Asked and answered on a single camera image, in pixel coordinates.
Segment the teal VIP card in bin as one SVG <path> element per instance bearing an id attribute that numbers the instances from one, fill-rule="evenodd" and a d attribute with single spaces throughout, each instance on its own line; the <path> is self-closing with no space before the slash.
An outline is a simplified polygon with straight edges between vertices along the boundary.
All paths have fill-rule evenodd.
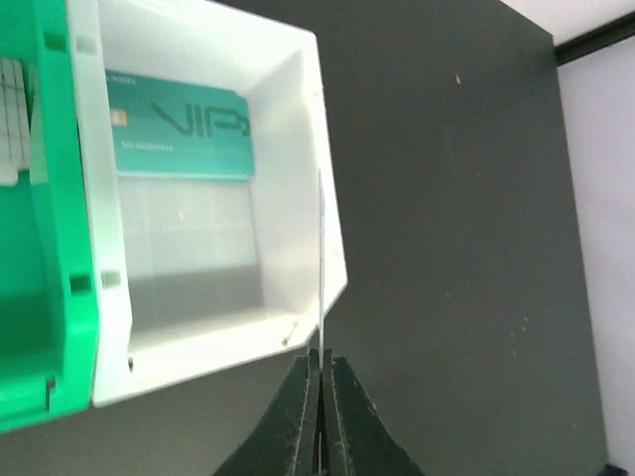
<path id="1" fill-rule="evenodd" d="M 120 175 L 254 177 L 248 105 L 235 91 L 112 69 L 106 84 Z"/>

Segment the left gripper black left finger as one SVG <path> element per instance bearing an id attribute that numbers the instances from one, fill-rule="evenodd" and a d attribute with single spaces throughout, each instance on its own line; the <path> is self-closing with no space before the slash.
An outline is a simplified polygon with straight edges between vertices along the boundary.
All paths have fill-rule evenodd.
<path id="1" fill-rule="evenodd" d="M 253 431 L 215 473 L 316 475 L 320 377 L 316 350 L 297 357 Z"/>

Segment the white floral card in bin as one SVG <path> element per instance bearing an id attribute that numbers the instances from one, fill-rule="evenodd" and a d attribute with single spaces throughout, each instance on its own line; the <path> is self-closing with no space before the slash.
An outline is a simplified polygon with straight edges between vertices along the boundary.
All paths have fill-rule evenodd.
<path id="1" fill-rule="evenodd" d="M 39 71 L 1 58 L 1 185 L 15 186 L 21 173 L 35 181 L 42 165 Z"/>

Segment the middle green plastic bin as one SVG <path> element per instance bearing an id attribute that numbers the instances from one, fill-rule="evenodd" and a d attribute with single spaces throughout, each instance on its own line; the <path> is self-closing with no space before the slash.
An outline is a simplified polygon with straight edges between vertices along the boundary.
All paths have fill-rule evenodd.
<path id="1" fill-rule="evenodd" d="M 98 340 L 66 6 L 5 1 L 1 58 L 39 71 L 42 165 L 1 185 L 1 429 L 87 409 Z"/>

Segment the teal vip card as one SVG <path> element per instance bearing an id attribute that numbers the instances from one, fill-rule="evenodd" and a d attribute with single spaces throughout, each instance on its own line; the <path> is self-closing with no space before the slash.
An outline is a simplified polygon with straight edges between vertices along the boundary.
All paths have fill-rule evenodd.
<path id="1" fill-rule="evenodd" d="M 106 84 L 120 175 L 254 177 L 248 105 L 235 91 L 112 69 Z"/>
<path id="2" fill-rule="evenodd" d="M 317 474 L 326 475 L 327 466 L 324 462 L 323 441 L 324 441 L 324 410 L 323 410 L 323 362 L 324 362 L 324 319 L 325 319 L 325 198 L 321 172 L 317 173 L 317 184 L 319 194 L 319 295 L 318 295 L 318 364 L 319 364 L 319 402 L 317 416 Z"/>

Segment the right black frame post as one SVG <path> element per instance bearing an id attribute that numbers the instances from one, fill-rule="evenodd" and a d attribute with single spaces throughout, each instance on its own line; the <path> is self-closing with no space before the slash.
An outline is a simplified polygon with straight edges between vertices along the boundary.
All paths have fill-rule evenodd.
<path id="1" fill-rule="evenodd" d="M 555 47 L 557 66 L 579 60 L 634 37 L 635 14 L 629 13 Z"/>

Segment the white translucent plastic bin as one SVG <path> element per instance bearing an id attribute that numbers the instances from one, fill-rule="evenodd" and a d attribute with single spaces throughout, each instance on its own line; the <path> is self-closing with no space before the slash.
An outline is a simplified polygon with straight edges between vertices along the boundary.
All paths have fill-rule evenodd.
<path id="1" fill-rule="evenodd" d="M 66 5 L 99 309 L 91 399 L 103 407 L 305 346 L 347 284 L 318 41 L 211 1 Z M 255 175 L 116 170 L 109 69 L 235 91 Z"/>

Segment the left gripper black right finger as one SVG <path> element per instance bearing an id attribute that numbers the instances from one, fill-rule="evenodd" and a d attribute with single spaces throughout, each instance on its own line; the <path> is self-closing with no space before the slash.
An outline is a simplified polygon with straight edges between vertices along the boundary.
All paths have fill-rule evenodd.
<path id="1" fill-rule="evenodd" d="M 325 475 L 422 473 L 383 424 L 346 358 L 324 357 L 321 401 L 321 463 Z"/>

